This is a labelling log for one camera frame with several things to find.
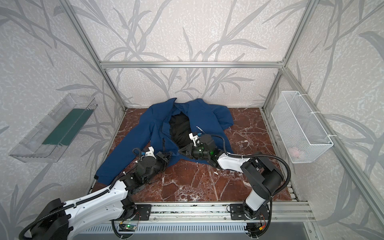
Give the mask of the aluminium frame corner post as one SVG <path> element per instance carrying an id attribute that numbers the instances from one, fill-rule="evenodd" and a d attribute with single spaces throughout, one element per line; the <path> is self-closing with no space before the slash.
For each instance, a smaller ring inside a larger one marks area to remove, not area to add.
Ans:
<path id="1" fill-rule="evenodd" d="M 293 35 L 293 38 L 290 42 L 288 50 L 287 50 L 284 58 L 282 59 L 282 66 L 279 68 L 278 73 L 275 77 L 275 80 L 272 84 L 272 87 L 271 87 L 271 89 L 268 93 L 268 96 L 264 102 L 264 105 L 262 107 L 263 112 L 266 111 L 268 104 L 271 102 L 273 95 L 274 95 L 274 92 L 279 85 L 281 77 L 283 76 L 283 70 L 288 66 L 288 63 L 289 63 L 289 61 L 290 61 L 300 39 L 301 39 L 301 37 L 305 31 L 305 28 L 307 27 L 312 15 L 314 14 L 314 11 L 315 11 L 318 4 L 319 4 L 319 0 L 308 1 L 306 8 L 304 10 L 303 16 L 301 17 L 299 25 L 298 25 L 298 27 L 295 31 L 295 34 Z"/>
<path id="2" fill-rule="evenodd" d="M 109 89 L 112 91 L 113 95 L 115 96 L 117 102 L 119 103 L 119 105 L 121 106 L 123 111 L 126 111 L 127 107 L 126 107 L 122 97 L 118 93 L 116 87 L 114 86 L 112 80 L 110 79 L 110 77 L 108 76 L 106 71 L 102 68 L 101 61 L 100 61 L 95 49 L 93 48 L 92 43 L 91 43 L 89 37 L 87 36 L 80 20 L 78 19 L 77 15 L 75 13 L 75 10 L 72 7 L 70 1 L 59 0 L 59 3 L 61 5 L 61 8 L 63 9 L 64 14 L 68 17 L 69 21 L 73 25 L 73 28 L 75 29 L 76 33 L 78 34 L 80 40 L 83 42 L 86 50 L 88 51 L 92 61 L 95 64 L 96 68 L 98 69 L 99 73 L 102 75 L 105 83 L 107 84 Z"/>

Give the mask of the green circuit board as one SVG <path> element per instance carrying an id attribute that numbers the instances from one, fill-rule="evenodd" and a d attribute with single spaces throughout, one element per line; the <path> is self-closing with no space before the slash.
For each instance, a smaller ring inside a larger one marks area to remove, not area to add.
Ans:
<path id="1" fill-rule="evenodd" d="M 138 223 L 119 223 L 119 232 L 135 232 L 138 227 Z"/>

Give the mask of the aluminium frame corner post left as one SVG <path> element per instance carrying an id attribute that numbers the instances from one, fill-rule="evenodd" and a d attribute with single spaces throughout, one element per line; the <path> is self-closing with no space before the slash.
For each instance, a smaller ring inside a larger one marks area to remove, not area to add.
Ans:
<path id="1" fill-rule="evenodd" d="M 121 106 L 123 111 L 126 111 L 127 107 L 126 107 L 122 97 L 118 93 L 116 87 L 114 86 L 112 80 L 110 79 L 110 77 L 108 76 L 106 71 L 102 68 L 101 61 L 100 61 L 95 49 L 93 48 L 92 43 L 91 43 L 89 37 L 87 36 L 80 20 L 78 19 L 77 15 L 75 13 L 75 10 L 72 7 L 70 1 L 59 0 L 59 3 L 61 5 L 61 8 L 63 9 L 64 14 L 68 17 L 69 21 L 73 25 L 73 28 L 75 29 L 76 33 L 78 34 L 80 40 L 83 42 L 86 50 L 88 51 L 92 61 L 95 64 L 96 68 L 98 69 L 99 73 L 102 75 L 105 83 L 107 84 L 109 89 L 112 91 L 113 95 L 115 96 L 117 102 L 119 103 L 119 105 Z"/>

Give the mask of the aluminium frame corner post right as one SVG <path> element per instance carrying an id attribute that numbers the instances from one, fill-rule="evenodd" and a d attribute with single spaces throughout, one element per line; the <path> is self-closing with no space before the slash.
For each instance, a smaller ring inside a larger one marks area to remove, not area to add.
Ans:
<path id="1" fill-rule="evenodd" d="M 319 4 L 319 0 L 308 1 L 306 8 L 304 10 L 303 16 L 301 17 L 299 25 L 298 25 L 298 27 L 295 31 L 295 34 L 293 35 L 293 38 L 290 42 L 288 50 L 287 50 L 284 58 L 282 59 L 282 66 L 279 68 L 278 73 L 275 77 L 275 80 L 272 84 L 272 87 L 271 87 L 271 89 L 268 93 L 268 96 L 264 102 L 264 105 L 262 107 L 263 112 L 266 111 L 268 104 L 271 102 L 273 95 L 274 95 L 274 92 L 279 85 L 281 77 L 283 76 L 283 70 L 288 66 L 288 63 L 289 63 L 289 61 L 290 61 L 300 39 L 301 39 L 301 37 L 305 31 L 305 28 L 307 27 L 312 15 L 314 14 L 314 11 L 315 11 L 318 4 Z"/>

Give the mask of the pink object in basket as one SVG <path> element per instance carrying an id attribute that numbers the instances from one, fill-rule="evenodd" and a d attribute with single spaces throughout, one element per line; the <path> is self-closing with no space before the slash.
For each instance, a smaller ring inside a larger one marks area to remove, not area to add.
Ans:
<path id="1" fill-rule="evenodd" d="M 289 148 L 289 154 L 292 159 L 301 159 L 303 157 L 304 152 L 297 147 Z"/>

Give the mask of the aluminium frame horizontal bar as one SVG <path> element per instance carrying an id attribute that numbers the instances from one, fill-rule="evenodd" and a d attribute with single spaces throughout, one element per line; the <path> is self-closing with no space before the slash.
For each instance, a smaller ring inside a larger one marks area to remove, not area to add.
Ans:
<path id="1" fill-rule="evenodd" d="M 267 68 L 279 69 L 282 62 L 128 62 L 103 61 L 100 65 L 105 69 L 112 68 Z"/>

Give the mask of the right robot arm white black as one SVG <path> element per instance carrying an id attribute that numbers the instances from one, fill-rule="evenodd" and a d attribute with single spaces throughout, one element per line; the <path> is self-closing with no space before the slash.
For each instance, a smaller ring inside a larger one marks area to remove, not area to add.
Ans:
<path id="1" fill-rule="evenodd" d="M 266 154 L 238 155 L 226 149 L 225 139 L 217 135 L 190 134 L 191 143 L 179 149 L 189 159 L 206 161 L 221 170 L 242 173 L 252 187 L 244 200 L 240 217 L 254 220 L 271 217 L 272 201 L 290 183 L 292 171 L 280 157 Z"/>

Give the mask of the clear plastic wall tray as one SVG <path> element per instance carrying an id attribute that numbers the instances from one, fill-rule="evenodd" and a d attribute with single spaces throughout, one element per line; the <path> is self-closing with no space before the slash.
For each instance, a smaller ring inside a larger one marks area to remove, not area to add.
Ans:
<path id="1" fill-rule="evenodd" d="M 92 116 L 94 97 L 67 94 L 9 155 L 23 163 L 56 163 Z"/>

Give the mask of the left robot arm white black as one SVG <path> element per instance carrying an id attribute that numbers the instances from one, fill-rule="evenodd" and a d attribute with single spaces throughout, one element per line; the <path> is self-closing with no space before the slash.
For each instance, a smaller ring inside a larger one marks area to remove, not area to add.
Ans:
<path id="1" fill-rule="evenodd" d="M 134 168 L 92 194 L 49 202 L 41 214 L 19 233 L 20 240 L 70 240 L 82 231 L 112 220 L 133 218 L 138 208 L 131 196 L 140 192 L 170 162 L 172 153 L 145 153 Z"/>

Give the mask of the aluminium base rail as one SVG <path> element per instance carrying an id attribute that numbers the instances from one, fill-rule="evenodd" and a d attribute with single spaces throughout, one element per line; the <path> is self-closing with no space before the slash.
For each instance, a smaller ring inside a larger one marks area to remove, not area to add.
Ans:
<path id="1" fill-rule="evenodd" d="M 272 206 L 263 206 L 256 219 L 244 216 L 242 203 L 238 202 L 153 202 L 150 210 L 142 210 L 133 219 L 132 224 L 163 223 L 257 223 L 273 222 L 314 222 L 315 216 L 307 202 L 273 202 Z"/>

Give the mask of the blue zip jacket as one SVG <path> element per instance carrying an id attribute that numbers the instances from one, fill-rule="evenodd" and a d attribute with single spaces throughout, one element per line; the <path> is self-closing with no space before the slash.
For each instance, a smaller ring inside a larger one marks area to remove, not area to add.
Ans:
<path id="1" fill-rule="evenodd" d="M 192 132 L 213 134 L 218 147 L 232 150 L 224 132 L 234 124 L 228 107 L 207 104 L 202 99 L 177 103 L 173 98 L 150 106 L 141 115 L 138 125 L 128 132 L 99 167 L 95 179 L 101 184 L 110 185 L 135 159 L 133 149 L 142 150 L 147 144 L 151 144 L 155 152 L 172 152 L 169 166 L 176 164 L 182 156 L 178 153 L 179 147 L 172 140 L 169 122 L 173 115 L 180 113 L 189 118 Z"/>

